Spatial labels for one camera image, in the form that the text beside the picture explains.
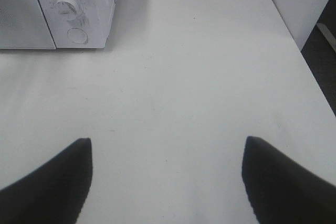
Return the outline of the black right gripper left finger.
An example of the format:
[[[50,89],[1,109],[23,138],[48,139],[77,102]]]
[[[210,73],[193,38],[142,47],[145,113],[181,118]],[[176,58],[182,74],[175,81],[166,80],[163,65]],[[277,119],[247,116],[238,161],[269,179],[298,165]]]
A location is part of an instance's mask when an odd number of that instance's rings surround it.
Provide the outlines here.
[[[76,223],[91,182],[91,139],[79,138],[1,189],[1,223]]]

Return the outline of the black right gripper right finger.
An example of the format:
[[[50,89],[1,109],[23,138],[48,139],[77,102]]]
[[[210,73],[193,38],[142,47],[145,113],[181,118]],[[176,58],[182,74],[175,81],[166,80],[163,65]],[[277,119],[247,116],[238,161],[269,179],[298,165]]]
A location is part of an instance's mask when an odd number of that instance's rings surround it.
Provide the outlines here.
[[[241,171],[259,223],[335,223],[335,186],[262,138],[247,137]]]

